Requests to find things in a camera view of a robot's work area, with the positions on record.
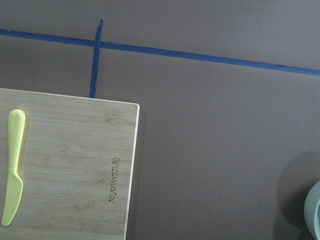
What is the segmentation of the mint green bowl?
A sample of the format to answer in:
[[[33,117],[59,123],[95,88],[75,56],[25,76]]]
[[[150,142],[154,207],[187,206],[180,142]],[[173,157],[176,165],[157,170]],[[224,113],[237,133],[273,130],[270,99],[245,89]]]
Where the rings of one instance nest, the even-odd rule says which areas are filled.
[[[320,182],[308,192],[304,202],[304,219],[314,240],[320,239]]]

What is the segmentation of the yellow-green plastic knife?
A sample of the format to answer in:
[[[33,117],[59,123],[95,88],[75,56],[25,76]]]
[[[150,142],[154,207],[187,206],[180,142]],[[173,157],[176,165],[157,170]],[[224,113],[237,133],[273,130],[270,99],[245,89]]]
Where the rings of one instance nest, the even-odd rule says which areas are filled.
[[[26,124],[21,109],[13,109],[8,116],[8,171],[6,194],[1,224],[7,227],[14,219],[20,205],[24,183],[18,173],[18,165]]]

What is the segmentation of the bamboo cutting board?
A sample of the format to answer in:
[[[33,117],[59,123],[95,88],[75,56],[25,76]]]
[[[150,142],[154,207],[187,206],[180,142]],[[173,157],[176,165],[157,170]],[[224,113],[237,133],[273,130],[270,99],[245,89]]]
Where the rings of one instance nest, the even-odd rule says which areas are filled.
[[[3,240],[123,240],[140,107],[136,103],[1,89],[0,200],[8,177],[8,118],[25,113],[19,207]]]

